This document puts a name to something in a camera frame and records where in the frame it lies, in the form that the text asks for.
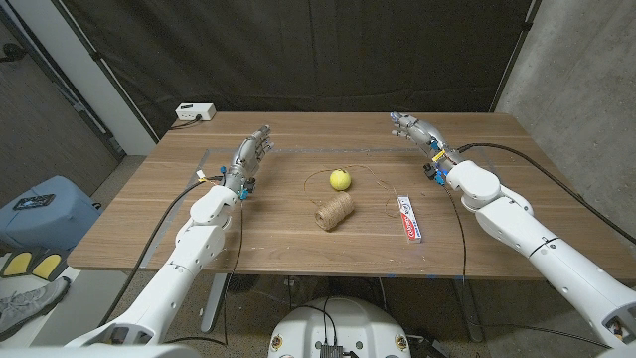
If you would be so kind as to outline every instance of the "toothpaste box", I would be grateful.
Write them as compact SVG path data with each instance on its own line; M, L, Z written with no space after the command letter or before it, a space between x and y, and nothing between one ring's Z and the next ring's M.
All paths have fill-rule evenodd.
M404 224L404 231L408 237L409 243L421 243L421 232L419 231L419 225L413 212L413 207L410 204L408 195L397 196L397 203L399 204L399 212L401 213L401 221Z

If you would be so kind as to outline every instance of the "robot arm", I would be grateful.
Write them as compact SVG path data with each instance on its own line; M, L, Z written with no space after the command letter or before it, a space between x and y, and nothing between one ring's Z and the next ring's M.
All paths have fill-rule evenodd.
M258 163L273 143L269 126L248 137L231 161L221 185L215 185L190 208L191 218L179 230L175 250L130 307L106 325L76 338L68 347L95 343L159 344L197 274L225 244L233 207L253 189Z
M493 238L525 256L585 318L601 340L618 348L636 341L636 292L568 245L534 218L530 203L493 173L465 160L429 123L392 113L399 130L429 157L427 173L454 190Z

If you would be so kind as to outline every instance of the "sticker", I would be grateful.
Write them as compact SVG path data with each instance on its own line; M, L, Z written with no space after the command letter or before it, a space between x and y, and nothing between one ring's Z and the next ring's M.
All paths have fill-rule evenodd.
M439 160L439 158L441 158L441 157L444 155L444 153L446 153L446 151L442 149L439 153L437 153L437 154L433 157L433 161L434 161L435 163L437 163L437 160Z

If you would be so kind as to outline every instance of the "shoe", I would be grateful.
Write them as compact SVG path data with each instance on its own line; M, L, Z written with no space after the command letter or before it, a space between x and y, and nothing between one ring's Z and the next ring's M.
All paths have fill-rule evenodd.
M28 292L0 299L0 342L11 337L31 319L49 313L64 298L71 280L60 277Z

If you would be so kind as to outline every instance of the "ball of twine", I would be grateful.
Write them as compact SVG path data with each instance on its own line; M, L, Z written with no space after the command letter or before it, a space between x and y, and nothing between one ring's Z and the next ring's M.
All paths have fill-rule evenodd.
M316 210L316 224L322 230L331 230L354 211L354 201L346 192L340 192Z

